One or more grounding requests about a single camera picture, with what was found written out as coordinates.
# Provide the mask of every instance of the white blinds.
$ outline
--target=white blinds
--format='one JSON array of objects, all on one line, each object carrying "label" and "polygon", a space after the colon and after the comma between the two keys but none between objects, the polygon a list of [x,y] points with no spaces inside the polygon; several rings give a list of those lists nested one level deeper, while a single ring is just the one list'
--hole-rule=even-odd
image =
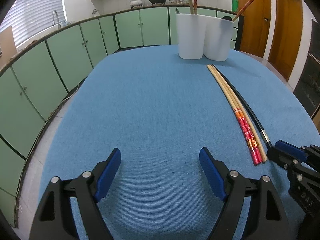
[{"label": "white blinds", "polygon": [[65,20],[62,0],[16,0],[4,18],[0,32],[12,26],[16,46],[33,35],[52,26],[52,12],[56,10],[59,21]]}]

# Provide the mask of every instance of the white plastic cup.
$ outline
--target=white plastic cup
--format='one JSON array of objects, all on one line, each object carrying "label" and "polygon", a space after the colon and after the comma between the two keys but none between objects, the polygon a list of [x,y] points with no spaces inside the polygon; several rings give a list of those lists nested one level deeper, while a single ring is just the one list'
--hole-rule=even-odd
[{"label": "white plastic cup", "polygon": [[184,59],[200,59],[203,55],[206,17],[177,13],[178,52]]},{"label": "white plastic cup", "polygon": [[230,50],[234,22],[207,16],[204,55],[208,59],[225,61]]}]

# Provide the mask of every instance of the green bottle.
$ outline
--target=green bottle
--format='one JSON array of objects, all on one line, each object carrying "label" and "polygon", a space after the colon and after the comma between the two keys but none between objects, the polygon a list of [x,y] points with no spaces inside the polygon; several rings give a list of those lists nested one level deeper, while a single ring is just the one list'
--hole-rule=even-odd
[{"label": "green bottle", "polygon": [[239,10],[239,1],[238,0],[232,0],[231,11],[238,12],[238,10]]}]

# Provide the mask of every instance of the brown door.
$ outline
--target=brown door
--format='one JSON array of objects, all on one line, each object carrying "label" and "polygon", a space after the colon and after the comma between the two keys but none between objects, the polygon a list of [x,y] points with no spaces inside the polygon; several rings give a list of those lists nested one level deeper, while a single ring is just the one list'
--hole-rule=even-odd
[{"label": "brown door", "polygon": [[[239,9],[249,0],[239,0]],[[244,11],[240,50],[263,57],[269,35],[271,0],[254,0]]]},{"label": "brown door", "polygon": [[301,0],[277,0],[276,27],[268,61],[286,80],[300,47],[302,17]]}]

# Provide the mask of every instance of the blue table surface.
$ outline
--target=blue table surface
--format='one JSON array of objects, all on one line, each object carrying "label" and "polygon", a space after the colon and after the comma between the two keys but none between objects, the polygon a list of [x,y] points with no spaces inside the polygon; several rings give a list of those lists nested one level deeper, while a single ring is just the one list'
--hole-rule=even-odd
[{"label": "blue table surface", "polygon": [[[286,171],[270,161],[253,166],[232,109],[206,67],[211,63],[241,93],[273,143],[320,145],[300,102],[255,59],[230,50],[224,62],[184,60],[174,45],[132,49],[103,59],[75,95],[50,147],[40,196],[51,177],[76,178],[117,147],[121,165],[98,204],[114,239],[206,239],[223,206],[199,164],[206,146],[245,177],[269,175],[295,235],[304,212],[288,195]],[[71,200],[79,237],[88,239]],[[249,204],[246,198],[234,239],[241,238]]]}]

